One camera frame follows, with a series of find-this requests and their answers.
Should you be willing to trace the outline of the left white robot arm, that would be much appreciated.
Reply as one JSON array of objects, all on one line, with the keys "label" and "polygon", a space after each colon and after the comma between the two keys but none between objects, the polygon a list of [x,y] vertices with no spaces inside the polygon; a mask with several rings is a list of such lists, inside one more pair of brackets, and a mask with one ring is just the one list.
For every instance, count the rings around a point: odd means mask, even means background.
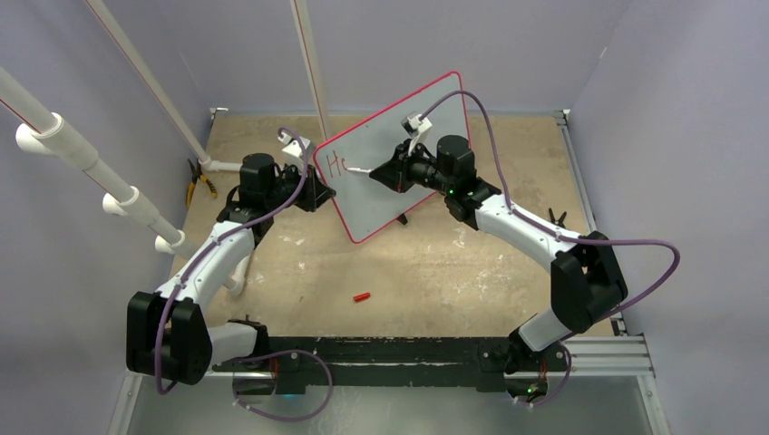
[{"label": "left white robot arm", "polygon": [[334,195],[307,161],[279,166],[269,154],[245,157],[239,184],[228,193],[206,243],[168,282],[130,299],[127,368],[154,376],[167,392],[177,382],[198,383],[210,367],[230,360],[250,371],[265,367],[270,346],[264,324],[234,319],[209,327],[204,314],[277,213],[290,207],[314,212]]}]

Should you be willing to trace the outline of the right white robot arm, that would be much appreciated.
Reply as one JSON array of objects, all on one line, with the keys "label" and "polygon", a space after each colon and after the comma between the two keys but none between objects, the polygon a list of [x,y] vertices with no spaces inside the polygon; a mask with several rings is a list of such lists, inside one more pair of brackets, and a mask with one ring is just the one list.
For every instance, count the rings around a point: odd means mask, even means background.
[{"label": "right white robot arm", "polygon": [[368,173],[397,193],[420,186],[443,195],[449,213],[477,231],[507,242],[550,276],[550,306],[509,336],[504,371],[538,367],[553,345],[586,332],[609,316],[628,288],[608,238],[586,236],[545,221],[506,200],[475,168],[475,155],[462,136],[439,139],[435,153],[405,141],[394,155]]}]

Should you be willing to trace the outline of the red framed whiteboard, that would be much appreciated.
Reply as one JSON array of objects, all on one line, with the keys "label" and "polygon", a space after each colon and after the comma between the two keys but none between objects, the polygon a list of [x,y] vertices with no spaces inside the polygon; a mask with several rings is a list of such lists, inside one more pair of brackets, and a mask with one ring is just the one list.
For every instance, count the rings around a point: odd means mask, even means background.
[{"label": "red framed whiteboard", "polygon": [[317,147],[313,161],[336,193],[334,206],[352,243],[433,195],[409,181],[407,171],[426,171],[441,137],[469,136],[462,88],[462,76],[447,72]]}]

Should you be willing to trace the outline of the red marker cap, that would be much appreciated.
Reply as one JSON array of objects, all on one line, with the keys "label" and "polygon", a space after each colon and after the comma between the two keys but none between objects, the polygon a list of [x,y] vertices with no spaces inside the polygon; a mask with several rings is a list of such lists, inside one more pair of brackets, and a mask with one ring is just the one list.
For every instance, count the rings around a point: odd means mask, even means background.
[{"label": "red marker cap", "polygon": [[366,292],[366,293],[362,293],[362,294],[359,294],[359,295],[355,295],[353,297],[353,301],[355,303],[360,303],[360,302],[363,302],[363,301],[369,299],[370,297],[371,297],[371,294]]}]

